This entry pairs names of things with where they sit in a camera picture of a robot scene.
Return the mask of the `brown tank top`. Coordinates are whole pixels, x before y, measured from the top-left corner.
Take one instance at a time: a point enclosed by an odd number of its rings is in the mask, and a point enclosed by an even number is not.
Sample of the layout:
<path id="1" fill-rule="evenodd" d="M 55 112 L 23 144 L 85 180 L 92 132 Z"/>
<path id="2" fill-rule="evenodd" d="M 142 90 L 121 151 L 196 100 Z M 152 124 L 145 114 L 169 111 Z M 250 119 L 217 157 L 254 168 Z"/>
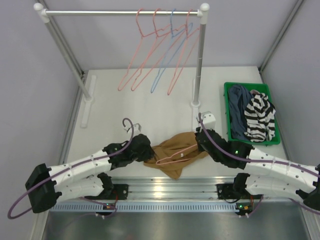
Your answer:
<path id="1" fill-rule="evenodd" d="M 199 151 L 195 133 L 192 131 L 176 134 L 152 149 L 154 157 L 143 165 L 160 170 L 174 180 L 181 177 L 185 167 L 208 156 L 207 152 Z"/>

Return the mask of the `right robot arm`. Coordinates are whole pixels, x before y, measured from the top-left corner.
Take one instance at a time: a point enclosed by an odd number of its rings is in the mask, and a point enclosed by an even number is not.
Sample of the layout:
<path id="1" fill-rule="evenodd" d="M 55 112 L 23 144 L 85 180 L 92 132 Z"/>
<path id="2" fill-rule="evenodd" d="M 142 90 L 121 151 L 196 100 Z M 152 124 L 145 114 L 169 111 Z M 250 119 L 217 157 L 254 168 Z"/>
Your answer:
<path id="1" fill-rule="evenodd" d="M 288 198 L 316 215 L 320 213 L 320 167 L 303 165 L 241 142 L 226 141 L 211 129 L 195 133 L 198 149 L 216 163 L 239 172 L 233 180 L 238 198 L 268 196 Z"/>

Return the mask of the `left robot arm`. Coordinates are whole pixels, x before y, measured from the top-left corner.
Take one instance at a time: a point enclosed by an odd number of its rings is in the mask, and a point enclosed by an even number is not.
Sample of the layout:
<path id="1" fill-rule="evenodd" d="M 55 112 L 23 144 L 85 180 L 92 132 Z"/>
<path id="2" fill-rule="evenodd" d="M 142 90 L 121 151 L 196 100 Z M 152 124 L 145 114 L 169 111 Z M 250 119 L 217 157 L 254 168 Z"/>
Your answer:
<path id="1" fill-rule="evenodd" d="M 122 143 L 110 143 L 82 159 L 56 166 L 37 165 L 25 183 L 32 212 L 53 208 L 76 198 L 105 200 L 114 185 L 108 173 L 133 162 L 146 162 L 155 155 L 149 138 L 138 134 Z"/>

